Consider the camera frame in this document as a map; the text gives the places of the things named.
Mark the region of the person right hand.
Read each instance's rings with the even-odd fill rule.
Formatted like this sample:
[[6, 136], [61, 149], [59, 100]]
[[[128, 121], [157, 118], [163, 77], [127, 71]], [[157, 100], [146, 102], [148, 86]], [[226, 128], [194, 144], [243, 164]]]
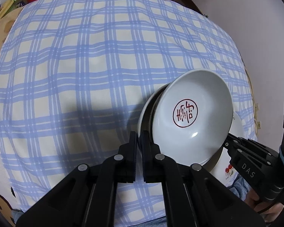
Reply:
[[260, 201], [260, 197], [252, 188], [247, 193], [244, 202], [257, 213], [261, 212], [260, 215], [266, 223], [275, 221], [284, 209], [282, 203], [275, 203], [272, 205], [271, 202]]

